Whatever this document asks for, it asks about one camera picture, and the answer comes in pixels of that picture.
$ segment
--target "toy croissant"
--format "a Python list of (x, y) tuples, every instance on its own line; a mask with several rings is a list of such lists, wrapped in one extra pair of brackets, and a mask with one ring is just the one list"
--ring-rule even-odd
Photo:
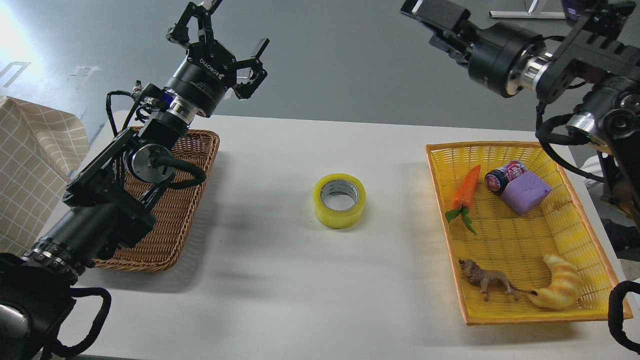
[(551, 270), (551, 284), (533, 289), (527, 297), (536, 306), (564, 309), (582, 296), (582, 279), (575, 266), (559, 254), (546, 254), (544, 262)]

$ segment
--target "robotiq logo text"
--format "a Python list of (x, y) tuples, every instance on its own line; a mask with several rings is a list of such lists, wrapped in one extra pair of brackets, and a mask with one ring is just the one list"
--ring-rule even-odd
[(213, 66), (209, 65), (206, 61), (204, 61), (203, 58), (200, 59), (200, 63), (204, 65), (204, 67), (209, 69), (209, 71), (211, 71), (215, 76), (217, 76), (218, 79), (222, 80), (222, 78), (225, 77), (224, 74), (220, 74), (216, 69), (213, 68)]

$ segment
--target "toy carrot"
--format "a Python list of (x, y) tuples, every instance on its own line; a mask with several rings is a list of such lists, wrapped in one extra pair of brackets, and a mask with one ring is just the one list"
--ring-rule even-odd
[(472, 221), (468, 214), (469, 210), (474, 206), (474, 193), (476, 192), (479, 174), (480, 165), (476, 165), (476, 167), (471, 169), (467, 176), (465, 176), (464, 180), (462, 180), (462, 185), (460, 185), (458, 190), (456, 190), (456, 193), (453, 195), (453, 200), (451, 201), (452, 209), (444, 213), (445, 218), (447, 218), (447, 222), (451, 222), (451, 220), (460, 215), (465, 227), (474, 234), (476, 234), (476, 232), (471, 227)]

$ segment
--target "gray floor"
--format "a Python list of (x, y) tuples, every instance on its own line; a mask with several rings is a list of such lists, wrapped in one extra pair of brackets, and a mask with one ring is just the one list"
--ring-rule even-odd
[[(402, 0), (224, 1), (212, 18), (216, 38), (239, 59), (269, 37), (269, 76), (247, 101), (220, 103), (215, 114), (489, 129), (534, 129), (535, 94), (503, 99), (428, 45), (431, 33), (399, 13)], [(163, 86), (184, 57), (165, 40), (184, 0), (0, 0), (0, 95), (77, 115), (89, 139), (104, 125), (105, 95), (135, 80)], [(524, 1), (457, 0), (480, 28), (489, 10), (523, 10)], [(560, 11), (550, 1), (545, 11)], [(640, 46), (640, 10), (620, 41)], [(511, 20), (542, 35), (565, 35), (563, 20)], [(548, 107), (568, 113), (587, 90)], [(115, 110), (128, 109), (114, 100)], [(455, 142), (455, 138), (442, 139)], [(576, 163), (595, 154), (572, 149)], [(601, 216), (623, 217), (592, 196)]]

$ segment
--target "yellow wicker basket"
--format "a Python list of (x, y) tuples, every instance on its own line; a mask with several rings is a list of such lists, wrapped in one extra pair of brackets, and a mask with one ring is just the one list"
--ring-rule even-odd
[[(618, 279), (564, 170), (538, 143), (444, 143), (427, 145), (426, 152), (467, 325), (607, 319), (609, 293)], [(520, 217), (482, 183), (469, 213), (477, 235), (466, 230), (460, 219), (448, 224), (444, 213), (450, 210), (451, 198), (467, 172), (480, 164), (481, 182), (485, 173), (510, 160), (522, 161), (552, 188), (542, 205)], [(564, 310), (536, 307), (526, 297), (515, 301), (496, 290), (485, 302), (458, 265), (459, 258), (472, 259), (481, 268), (503, 271), (518, 288), (541, 288), (551, 282), (550, 270), (542, 260), (550, 252), (564, 255), (584, 281), (581, 298)], [(624, 316), (633, 317), (626, 301)]]

